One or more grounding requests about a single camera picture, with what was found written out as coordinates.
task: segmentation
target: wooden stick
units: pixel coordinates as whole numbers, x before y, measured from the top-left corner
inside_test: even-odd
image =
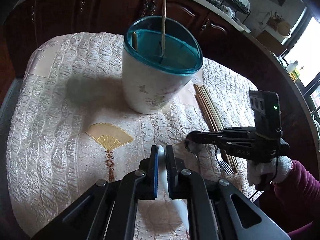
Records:
[[[206,107],[204,106],[204,102],[202,101],[201,96],[199,94],[195,94],[195,96],[196,96],[198,104],[199,104],[199,106],[200,106],[200,108],[201,108],[201,110],[202,110],[202,112],[204,114],[204,117],[207,120],[207,124],[209,125],[210,130],[214,131],[214,127],[213,127],[213,124],[212,124],[212,122],[210,120],[209,113],[208,113]]]
[[[215,123],[215,121],[214,121],[214,117],[213,117],[213,115],[212,115],[212,113],[211,113],[209,104],[208,104],[205,96],[203,95],[201,89],[200,89],[197,85],[196,85],[196,88],[197,88],[197,90],[198,90],[198,92],[199,92],[199,95],[200,95],[200,97],[202,98],[202,101],[203,101],[203,103],[204,103],[204,106],[205,106],[205,108],[206,108],[206,110],[207,110],[207,112],[208,112],[209,118],[210,118],[211,123],[212,123],[212,125],[213,125],[213,127],[214,127],[214,132],[217,132],[219,129],[218,129],[218,127],[217,127],[217,125],[216,125],[216,123]]]
[[[203,87],[203,89],[206,91],[206,94],[208,95],[209,101],[210,101],[210,103],[211,103],[211,105],[212,105],[213,112],[214,112],[215,115],[217,116],[217,122],[219,123],[219,126],[220,126],[220,129],[219,129],[219,130],[223,130],[223,124],[222,124],[221,117],[220,117],[219,112],[218,112],[218,110],[217,110],[217,108],[216,108],[216,106],[215,106],[215,104],[214,104],[214,102],[213,102],[213,100],[212,100],[212,98],[211,98],[211,96],[210,96],[210,93],[209,93],[209,91],[207,90],[207,88],[206,88],[205,86],[202,86],[202,87]]]
[[[162,0],[162,25],[161,25],[161,52],[164,57],[164,44],[165,44],[165,14],[167,10],[167,0]]]
[[[237,167],[239,167],[239,163],[238,163],[237,157],[235,157],[235,160],[236,160]]]
[[[230,160],[231,160],[232,165],[233,165],[233,167],[234,167],[233,171],[234,171],[235,173],[237,173],[237,172],[238,172],[238,166],[236,165],[234,156],[229,156],[229,157],[230,157]]]
[[[235,171],[235,168],[233,167],[233,163],[232,163],[232,161],[231,161],[231,156],[229,156],[229,155],[226,154],[226,157],[227,157],[228,163],[229,163],[232,171],[234,172],[234,171]]]
[[[207,105],[208,105],[209,110],[210,110],[210,112],[211,112],[211,115],[212,115],[212,117],[213,117],[213,121],[214,121],[214,123],[215,123],[215,125],[216,125],[216,127],[217,127],[217,131],[218,131],[218,130],[222,130],[223,127],[221,127],[220,124],[219,124],[219,119],[218,119],[218,117],[216,116],[216,114],[215,114],[215,112],[214,112],[214,109],[213,109],[213,106],[212,106],[212,102],[210,101],[209,96],[207,95],[207,93],[206,93],[206,91],[205,91],[205,89],[204,89],[204,86],[200,87],[200,92],[202,93],[202,95],[203,95],[203,96],[205,97],[205,99],[206,99]]]
[[[137,40],[137,33],[132,33],[132,47],[138,52],[138,40]]]

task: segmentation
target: yellow fan design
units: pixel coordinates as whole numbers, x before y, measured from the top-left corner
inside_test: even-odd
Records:
[[[113,182],[114,177],[114,159],[111,150],[132,142],[133,138],[127,134],[124,130],[111,123],[96,123],[91,125],[86,133],[93,138],[97,143],[102,145],[106,149],[105,164],[109,172],[109,182]]]
[[[107,151],[133,141],[129,134],[111,123],[93,124],[86,130],[86,133]]]

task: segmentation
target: white cup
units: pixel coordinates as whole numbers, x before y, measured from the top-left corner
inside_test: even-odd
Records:
[[[129,107],[154,114],[165,106],[202,67],[203,55],[192,34],[166,19],[164,58],[161,57],[161,16],[142,18],[129,28],[122,52],[122,84]],[[137,34],[137,51],[132,33]]]

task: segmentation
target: gloved hand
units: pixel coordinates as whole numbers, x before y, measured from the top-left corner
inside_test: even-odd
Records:
[[[260,184],[261,175],[272,173],[273,176],[276,174],[276,158],[272,159],[269,163],[259,163],[254,164],[253,161],[247,160],[248,168],[248,182],[249,186]],[[280,156],[278,160],[278,171],[277,176],[272,182],[280,183],[288,177],[290,171],[292,170],[292,161],[287,156]]]

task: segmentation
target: chopstick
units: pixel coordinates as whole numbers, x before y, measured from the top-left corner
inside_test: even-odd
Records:
[[[204,85],[199,87],[197,84],[194,85],[194,88],[196,90],[195,97],[203,113],[204,119],[209,126],[209,130],[212,132],[223,130],[222,119],[207,88]],[[239,166],[237,158],[227,154],[225,154],[225,157],[233,172],[237,173]]]

